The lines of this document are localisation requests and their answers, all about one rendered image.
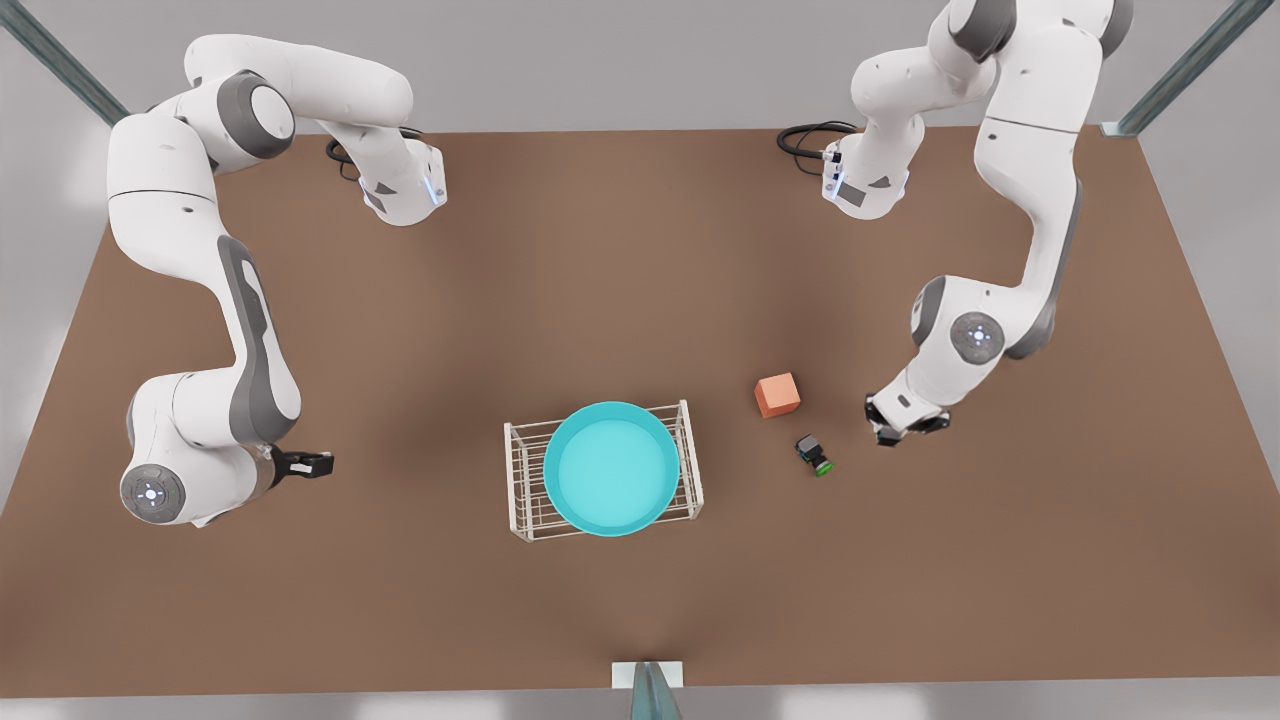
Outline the teal round plate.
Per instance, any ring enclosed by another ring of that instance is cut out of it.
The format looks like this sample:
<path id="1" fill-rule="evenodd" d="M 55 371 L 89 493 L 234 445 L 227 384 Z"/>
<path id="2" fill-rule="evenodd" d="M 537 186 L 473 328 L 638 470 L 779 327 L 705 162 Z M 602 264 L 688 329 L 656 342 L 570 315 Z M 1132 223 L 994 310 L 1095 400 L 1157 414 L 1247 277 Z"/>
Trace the teal round plate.
<path id="1" fill-rule="evenodd" d="M 543 479 L 554 510 L 590 536 L 641 530 L 668 509 L 680 482 L 668 427 L 634 404 L 581 407 L 552 433 Z"/>

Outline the orange cube block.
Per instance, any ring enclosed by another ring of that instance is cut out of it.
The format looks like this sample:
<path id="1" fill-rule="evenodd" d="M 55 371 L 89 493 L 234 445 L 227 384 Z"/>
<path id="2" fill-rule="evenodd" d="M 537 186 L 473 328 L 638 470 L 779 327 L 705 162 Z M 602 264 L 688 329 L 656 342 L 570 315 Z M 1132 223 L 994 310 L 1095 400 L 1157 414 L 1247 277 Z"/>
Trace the orange cube block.
<path id="1" fill-rule="evenodd" d="M 754 397 L 763 418 L 794 413 L 801 402 L 791 373 L 759 379 L 754 387 Z"/>

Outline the silver frame post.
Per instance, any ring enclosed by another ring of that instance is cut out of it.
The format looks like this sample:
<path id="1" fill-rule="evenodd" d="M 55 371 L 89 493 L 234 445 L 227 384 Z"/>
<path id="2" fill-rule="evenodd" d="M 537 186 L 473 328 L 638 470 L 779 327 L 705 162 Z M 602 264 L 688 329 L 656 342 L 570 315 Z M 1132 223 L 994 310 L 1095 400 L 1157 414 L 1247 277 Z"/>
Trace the silver frame post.
<path id="1" fill-rule="evenodd" d="M 0 0 L 0 26 L 108 126 L 131 114 L 20 0 Z"/>
<path id="2" fill-rule="evenodd" d="M 681 661 L 613 662 L 613 689 L 631 689 L 630 720 L 684 720 L 673 688 L 684 688 Z"/>
<path id="3" fill-rule="evenodd" d="M 1275 0 L 1231 0 L 1231 4 L 1119 119 L 1100 124 L 1108 138 L 1135 138 L 1179 99 Z"/>

